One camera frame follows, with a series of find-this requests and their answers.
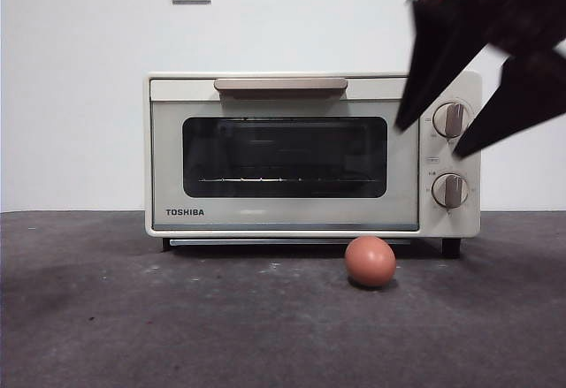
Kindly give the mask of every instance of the egg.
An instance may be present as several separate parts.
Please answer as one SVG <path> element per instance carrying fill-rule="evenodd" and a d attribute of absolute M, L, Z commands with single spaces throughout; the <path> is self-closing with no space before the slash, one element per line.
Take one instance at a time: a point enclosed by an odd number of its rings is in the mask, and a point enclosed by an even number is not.
<path fill-rule="evenodd" d="M 358 284 L 377 287 L 391 280 L 396 269 L 395 254 L 389 244 L 375 236 L 352 240 L 346 248 L 346 269 Z"/>

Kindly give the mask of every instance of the control knob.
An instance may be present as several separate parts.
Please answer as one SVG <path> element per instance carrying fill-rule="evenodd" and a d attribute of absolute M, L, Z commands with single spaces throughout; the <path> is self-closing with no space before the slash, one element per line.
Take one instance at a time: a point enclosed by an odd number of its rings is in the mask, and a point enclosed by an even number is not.
<path fill-rule="evenodd" d="M 457 138 L 468 127 L 470 116 L 463 104 L 444 103 L 434 112 L 432 123 L 441 136 Z"/>
<path fill-rule="evenodd" d="M 432 196 L 442 207 L 456 209 L 468 198 L 468 183 L 458 174 L 443 174 L 434 180 Z"/>

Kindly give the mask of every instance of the glass window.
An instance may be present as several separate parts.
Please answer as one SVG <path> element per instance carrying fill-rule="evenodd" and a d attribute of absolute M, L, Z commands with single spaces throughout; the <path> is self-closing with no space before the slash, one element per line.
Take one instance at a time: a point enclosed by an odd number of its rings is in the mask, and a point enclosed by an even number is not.
<path fill-rule="evenodd" d="M 372 198 L 386 191 L 383 118 L 189 118 L 187 195 Z"/>

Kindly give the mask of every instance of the concrete floor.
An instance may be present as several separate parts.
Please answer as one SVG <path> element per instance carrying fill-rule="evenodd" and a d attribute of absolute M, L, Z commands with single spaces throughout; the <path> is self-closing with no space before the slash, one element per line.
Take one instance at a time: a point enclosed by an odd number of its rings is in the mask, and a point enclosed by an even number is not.
<path fill-rule="evenodd" d="M 1 223 L 6 387 L 566 383 L 566 212 L 485 213 L 461 260 L 397 247 L 382 290 L 341 247 L 161 253 L 139 212 Z"/>

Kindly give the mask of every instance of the toaster oven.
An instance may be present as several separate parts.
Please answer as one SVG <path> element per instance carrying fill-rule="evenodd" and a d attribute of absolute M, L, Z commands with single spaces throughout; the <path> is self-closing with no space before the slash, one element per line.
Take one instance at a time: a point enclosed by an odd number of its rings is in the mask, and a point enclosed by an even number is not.
<path fill-rule="evenodd" d="M 463 72 L 401 133 L 402 74 L 154 73 L 144 86 L 145 224 L 177 245 L 442 238 L 479 231 L 478 113 Z"/>

